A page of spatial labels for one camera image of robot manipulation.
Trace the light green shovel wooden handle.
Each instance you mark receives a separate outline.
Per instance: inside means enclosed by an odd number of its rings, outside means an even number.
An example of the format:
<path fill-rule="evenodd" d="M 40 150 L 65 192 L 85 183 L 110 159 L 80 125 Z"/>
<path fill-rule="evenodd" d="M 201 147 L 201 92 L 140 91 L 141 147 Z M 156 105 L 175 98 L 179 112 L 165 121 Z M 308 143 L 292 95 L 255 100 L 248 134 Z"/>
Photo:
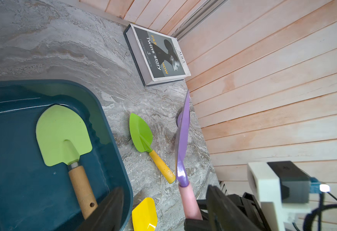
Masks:
<path fill-rule="evenodd" d="M 52 105 L 39 117 L 36 139 L 46 166 L 66 164 L 77 201 L 84 219 L 98 207 L 80 157 L 92 151 L 85 122 L 73 110 Z"/>

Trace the purple shovel with pink handle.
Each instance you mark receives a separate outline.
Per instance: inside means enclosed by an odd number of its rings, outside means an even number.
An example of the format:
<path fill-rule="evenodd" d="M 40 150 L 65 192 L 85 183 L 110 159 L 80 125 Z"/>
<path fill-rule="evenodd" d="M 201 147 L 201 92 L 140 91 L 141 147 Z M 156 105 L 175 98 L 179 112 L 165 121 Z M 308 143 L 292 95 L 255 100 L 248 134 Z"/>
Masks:
<path fill-rule="evenodd" d="M 176 181 L 179 186 L 185 218 L 202 220 L 201 211 L 197 204 L 193 188 L 188 180 L 188 174 L 184 166 L 190 128 L 190 92 L 186 93 L 184 106 L 181 112 L 183 112 L 182 121 L 178 127 L 175 140 Z"/>

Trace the purple trowel with pink handle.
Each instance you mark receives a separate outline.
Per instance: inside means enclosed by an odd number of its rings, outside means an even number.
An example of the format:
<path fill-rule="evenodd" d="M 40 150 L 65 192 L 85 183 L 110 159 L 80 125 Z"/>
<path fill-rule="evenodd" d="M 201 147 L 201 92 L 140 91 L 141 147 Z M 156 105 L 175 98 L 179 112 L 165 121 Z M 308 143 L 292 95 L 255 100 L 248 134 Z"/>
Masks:
<path fill-rule="evenodd" d="M 177 126 L 179 127 L 182 121 L 182 116 L 183 116 L 183 112 L 180 112 L 179 115 L 177 116 Z"/>

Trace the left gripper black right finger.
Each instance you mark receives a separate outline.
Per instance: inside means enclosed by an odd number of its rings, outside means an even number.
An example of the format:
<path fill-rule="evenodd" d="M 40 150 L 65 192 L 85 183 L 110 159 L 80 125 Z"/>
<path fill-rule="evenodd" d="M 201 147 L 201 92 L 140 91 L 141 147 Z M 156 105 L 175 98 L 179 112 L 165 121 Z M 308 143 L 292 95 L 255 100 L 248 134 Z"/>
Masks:
<path fill-rule="evenodd" d="M 206 193 L 209 222 L 213 231 L 258 231 L 259 228 L 216 186 Z"/>

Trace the black and white book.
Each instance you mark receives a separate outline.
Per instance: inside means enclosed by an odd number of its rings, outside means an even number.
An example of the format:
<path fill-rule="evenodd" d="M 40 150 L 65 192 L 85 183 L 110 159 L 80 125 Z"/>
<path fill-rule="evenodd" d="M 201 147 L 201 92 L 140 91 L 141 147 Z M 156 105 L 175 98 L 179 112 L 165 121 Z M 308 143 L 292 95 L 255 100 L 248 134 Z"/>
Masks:
<path fill-rule="evenodd" d="M 145 86 L 191 76 L 176 38 L 135 24 L 128 25 L 124 37 Z"/>

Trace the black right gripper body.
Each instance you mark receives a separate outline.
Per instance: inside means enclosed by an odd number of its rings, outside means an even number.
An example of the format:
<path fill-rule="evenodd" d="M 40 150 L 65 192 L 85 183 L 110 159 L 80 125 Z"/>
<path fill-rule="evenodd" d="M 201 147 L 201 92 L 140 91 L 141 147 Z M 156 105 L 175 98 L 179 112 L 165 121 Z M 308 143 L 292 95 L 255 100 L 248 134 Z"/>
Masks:
<path fill-rule="evenodd" d="M 206 199 L 197 200 L 202 220 L 186 219 L 186 231 L 270 231 L 271 228 L 254 195 L 225 195 L 207 192 Z"/>

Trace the teal plastic storage box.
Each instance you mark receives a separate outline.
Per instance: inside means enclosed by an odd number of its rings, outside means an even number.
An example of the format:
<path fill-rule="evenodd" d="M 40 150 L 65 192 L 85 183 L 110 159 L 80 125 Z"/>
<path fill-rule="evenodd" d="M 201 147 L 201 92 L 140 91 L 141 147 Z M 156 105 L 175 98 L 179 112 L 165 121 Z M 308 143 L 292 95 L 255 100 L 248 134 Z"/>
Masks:
<path fill-rule="evenodd" d="M 67 165 L 45 165 L 36 124 L 52 105 L 78 113 L 92 151 L 82 155 L 97 203 L 110 207 L 105 229 L 122 231 L 132 212 L 132 187 L 102 106 L 88 88 L 69 80 L 0 81 L 0 231 L 75 231 L 83 215 Z"/>

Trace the yellow plastic scoop right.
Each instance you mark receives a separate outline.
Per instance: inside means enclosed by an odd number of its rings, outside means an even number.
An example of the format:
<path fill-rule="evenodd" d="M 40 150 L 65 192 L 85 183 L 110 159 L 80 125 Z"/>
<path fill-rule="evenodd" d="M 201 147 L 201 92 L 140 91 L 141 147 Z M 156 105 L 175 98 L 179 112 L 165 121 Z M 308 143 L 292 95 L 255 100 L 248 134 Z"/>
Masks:
<path fill-rule="evenodd" d="M 132 223 L 135 231 L 155 231 L 158 216 L 153 198 L 145 198 L 132 211 Z"/>

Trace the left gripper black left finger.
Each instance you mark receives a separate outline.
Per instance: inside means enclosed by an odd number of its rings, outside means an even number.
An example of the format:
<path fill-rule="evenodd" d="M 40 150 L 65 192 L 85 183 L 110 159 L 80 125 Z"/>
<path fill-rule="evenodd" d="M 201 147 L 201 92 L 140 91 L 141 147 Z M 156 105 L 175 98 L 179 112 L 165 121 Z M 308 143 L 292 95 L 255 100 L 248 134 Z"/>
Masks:
<path fill-rule="evenodd" d="M 124 192 L 116 187 L 98 208 L 77 228 L 77 231 L 119 231 L 123 212 Z"/>

